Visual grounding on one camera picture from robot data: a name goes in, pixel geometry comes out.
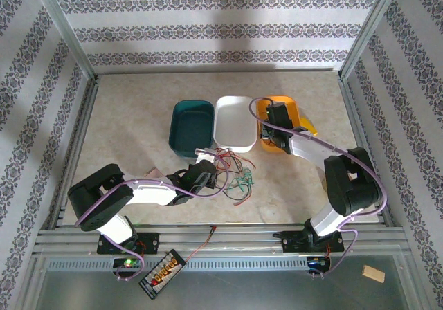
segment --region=floor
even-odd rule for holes
[[[335,72],[104,75],[74,183],[108,163],[137,176],[153,167],[164,174],[186,168],[190,161],[168,146],[174,105],[187,99],[215,105],[224,95],[288,95],[313,122],[319,137],[344,148],[356,145]],[[244,157],[257,169],[253,170],[253,195],[240,206],[221,194],[179,206],[134,204],[120,213],[134,224],[302,223],[326,203],[319,173],[310,162],[267,153],[259,142]],[[63,224],[75,220],[68,203]]]

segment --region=purple cable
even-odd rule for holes
[[[120,244],[114,242],[108,236],[106,236],[106,235],[103,235],[103,236],[105,237],[105,239],[107,239],[109,241],[110,244],[112,244],[116,248],[120,249],[121,251],[125,251],[126,253],[129,253],[130,255],[133,255],[133,256],[139,258],[139,260],[141,261],[141,267],[138,269],[138,271],[136,271],[133,275],[130,275],[129,277],[121,277],[121,276],[119,276],[118,273],[120,272],[121,267],[117,268],[116,275],[117,275],[117,279],[118,280],[124,279],[124,281],[130,281],[132,278],[136,277],[137,275],[139,275],[140,273],[143,272],[143,270],[146,267],[146,264],[145,264],[145,260],[143,259],[143,257],[141,255],[139,255],[138,253],[135,253],[134,251],[130,251],[130,250],[126,249],[126,248],[123,248]]]
[[[214,196],[217,196],[218,194],[222,193],[224,188],[228,185],[228,178],[229,178],[229,166],[228,164],[226,164],[226,162],[220,158],[218,155],[204,151],[202,149],[197,150],[198,152],[204,152],[205,154],[209,154],[210,156],[214,156],[216,159],[218,159],[223,167],[226,170],[226,180],[224,181],[223,186],[221,187],[220,190],[214,192],[213,194],[193,194],[189,191],[183,190],[179,187],[176,187],[175,185],[169,184],[169,183],[164,183],[163,181],[160,180],[156,180],[156,179],[134,179],[134,180],[128,180],[122,183],[119,183],[118,185],[116,185],[115,187],[113,187],[112,189],[110,189],[106,194],[104,194],[103,196],[100,197],[100,199],[98,199],[85,213],[83,213],[83,215],[78,218],[78,220],[75,222],[74,226],[78,227],[83,220],[85,220],[92,211],[94,211],[101,203],[103,203],[104,200],[106,200],[106,198],[108,198],[114,191],[116,191],[119,187],[123,186],[123,185],[127,185],[127,184],[135,184],[135,183],[140,183],[140,184],[154,184],[154,185],[164,185],[165,187],[172,189],[172,190],[176,190],[176,191],[180,191],[184,194],[188,194],[190,196],[193,197],[198,197],[198,198],[211,198]]]
[[[303,138],[307,138],[309,140],[314,141],[315,143],[326,147],[327,149],[330,149],[333,152],[338,152],[339,154],[344,155],[346,158],[350,159],[351,161],[355,162],[357,165],[359,165],[360,167],[362,167],[374,180],[375,182],[377,182],[377,185],[380,188],[381,191],[381,195],[382,195],[382,200],[381,200],[381,205],[380,207],[376,208],[373,211],[367,212],[367,213],[360,213],[360,214],[355,214],[355,215],[350,215],[347,219],[345,219],[340,225],[338,225],[337,230],[343,233],[354,233],[354,239],[351,241],[351,244],[347,247],[347,249],[345,250],[345,252],[341,255],[340,259],[338,260],[338,262],[331,267],[328,272],[324,273],[322,275],[326,276],[328,274],[330,274],[332,271],[334,271],[338,265],[341,264],[341,262],[345,259],[346,255],[351,251],[351,248],[354,246],[355,242],[357,241],[357,237],[359,236],[359,232],[356,229],[341,229],[345,224],[347,224],[349,221],[353,220],[355,217],[367,217],[370,215],[376,215],[378,213],[380,213],[386,206],[386,203],[388,202],[388,194],[386,192],[386,189],[383,185],[383,183],[381,182],[381,179],[377,176],[377,174],[375,174],[375,172],[373,170],[371,170],[367,165],[365,165],[362,161],[360,161],[359,159],[355,158],[354,156],[352,156],[351,154],[347,153],[344,149],[341,149],[339,147],[335,147],[332,144],[329,144],[328,142],[326,142],[325,140],[319,139],[317,137],[313,137],[312,135],[307,135],[304,134],[302,132],[296,132],[292,129],[286,129],[283,127],[279,127],[276,125],[272,125],[271,123],[268,123],[266,121],[263,121],[261,118],[259,118],[257,116],[257,114],[255,114],[254,110],[252,109],[252,106],[254,104],[254,102],[258,101],[258,100],[268,100],[268,101],[272,101],[270,98],[265,98],[265,97],[259,97],[256,99],[253,99],[250,103],[249,103],[249,112],[252,114],[252,116],[254,118],[256,118],[258,120],[258,122],[262,123],[263,125],[266,125],[267,127],[276,129],[276,130],[280,130],[280,131],[284,131],[287,132],[289,134],[293,134],[293,135],[297,135]]]

